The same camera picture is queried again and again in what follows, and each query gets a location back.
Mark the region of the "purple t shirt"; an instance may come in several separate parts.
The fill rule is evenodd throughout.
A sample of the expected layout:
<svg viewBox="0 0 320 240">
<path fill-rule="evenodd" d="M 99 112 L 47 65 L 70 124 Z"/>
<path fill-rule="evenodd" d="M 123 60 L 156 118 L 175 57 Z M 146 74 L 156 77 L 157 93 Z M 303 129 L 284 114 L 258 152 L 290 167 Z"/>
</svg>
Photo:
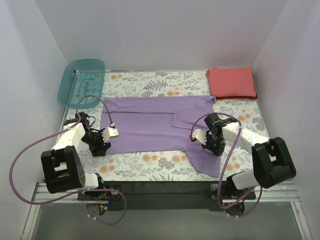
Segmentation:
<svg viewBox="0 0 320 240">
<path fill-rule="evenodd" d="M 198 119 L 213 112 L 214 96 L 105 97 L 104 103 L 100 128 L 112 119 L 119 131 L 106 154 L 181 150 L 196 171 L 220 175 L 221 158 L 190 140 L 191 129 L 208 130 Z"/>
</svg>

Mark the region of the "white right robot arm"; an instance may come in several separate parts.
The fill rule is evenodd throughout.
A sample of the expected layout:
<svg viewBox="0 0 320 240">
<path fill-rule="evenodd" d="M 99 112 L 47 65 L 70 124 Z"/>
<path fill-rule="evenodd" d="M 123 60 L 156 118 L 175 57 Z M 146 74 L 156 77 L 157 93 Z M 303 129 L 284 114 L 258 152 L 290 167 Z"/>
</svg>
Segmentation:
<svg viewBox="0 0 320 240">
<path fill-rule="evenodd" d="M 245 190 L 255 187 L 269 189 L 297 175 L 289 149 L 281 137 L 268 138 L 241 126 L 234 117 L 221 119 L 217 113 L 205 116 L 207 131 L 196 129 L 190 136 L 198 140 L 203 149 L 216 156 L 224 152 L 226 141 L 239 146 L 252 157 L 252 168 L 235 173 L 222 181 L 219 189 L 232 199 L 237 199 Z"/>
</svg>

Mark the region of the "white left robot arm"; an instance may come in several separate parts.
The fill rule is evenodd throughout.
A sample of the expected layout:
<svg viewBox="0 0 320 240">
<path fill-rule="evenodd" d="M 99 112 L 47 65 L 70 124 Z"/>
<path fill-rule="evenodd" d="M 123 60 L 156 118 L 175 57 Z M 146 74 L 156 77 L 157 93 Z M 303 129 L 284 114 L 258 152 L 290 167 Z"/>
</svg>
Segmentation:
<svg viewBox="0 0 320 240">
<path fill-rule="evenodd" d="M 47 190 L 51 194 L 69 190 L 89 190 L 95 200 L 106 196 L 106 187 L 98 173 L 86 173 L 77 148 L 80 142 L 88 145 L 94 157 L 104 157 L 111 147 L 109 140 L 119 136 L 114 127 L 91 128 L 90 116 L 84 112 L 63 124 L 65 132 L 51 150 L 42 152 L 41 163 Z"/>
</svg>

